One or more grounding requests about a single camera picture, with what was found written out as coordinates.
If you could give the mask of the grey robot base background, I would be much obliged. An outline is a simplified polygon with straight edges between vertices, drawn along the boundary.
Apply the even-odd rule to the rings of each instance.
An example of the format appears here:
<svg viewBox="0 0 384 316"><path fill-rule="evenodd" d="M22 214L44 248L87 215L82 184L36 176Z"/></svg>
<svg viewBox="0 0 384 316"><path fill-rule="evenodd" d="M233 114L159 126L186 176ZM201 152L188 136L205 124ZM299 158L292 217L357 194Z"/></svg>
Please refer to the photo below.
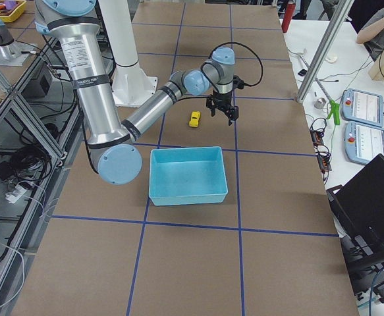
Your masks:
<svg viewBox="0 0 384 316"><path fill-rule="evenodd" d="M28 58L22 48L0 19L0 66L22 66Z"/></svg>

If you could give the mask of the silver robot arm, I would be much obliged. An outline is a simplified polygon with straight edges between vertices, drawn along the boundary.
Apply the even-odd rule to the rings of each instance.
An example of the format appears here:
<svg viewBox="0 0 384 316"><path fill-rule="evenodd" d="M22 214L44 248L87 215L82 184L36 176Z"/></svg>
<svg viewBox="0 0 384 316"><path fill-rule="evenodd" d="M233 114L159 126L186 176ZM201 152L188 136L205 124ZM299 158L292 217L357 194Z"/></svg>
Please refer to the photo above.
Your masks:
<svg viewBox="0 0 384 316"><path fill-rule="evenodd" d="M234 51L216 47L200 68L163 86L140 68L126 1L36 1L36 28L61 44L90 137L90 164L104 181L135 179L142 157L133 143L186 93L212 90L207 106L238 118L232 105Z"/></svg>

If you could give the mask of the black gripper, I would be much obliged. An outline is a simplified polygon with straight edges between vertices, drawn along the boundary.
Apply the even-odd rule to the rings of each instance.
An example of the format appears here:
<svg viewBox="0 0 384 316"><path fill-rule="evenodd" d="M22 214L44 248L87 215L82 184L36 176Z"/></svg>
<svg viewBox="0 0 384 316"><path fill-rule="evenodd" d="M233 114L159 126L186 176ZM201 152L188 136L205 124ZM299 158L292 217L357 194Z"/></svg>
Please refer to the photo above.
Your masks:
<svg viewBox="0 0 384 316"><path fill-rule="evenodd" d="M226 116L228 125L231 125L238 119L238 107L232 106L232 93L217 93L213 92L212 96L206 98L206 107L211 111L211 116L215 116L216 109L227 109Z"/></svg>

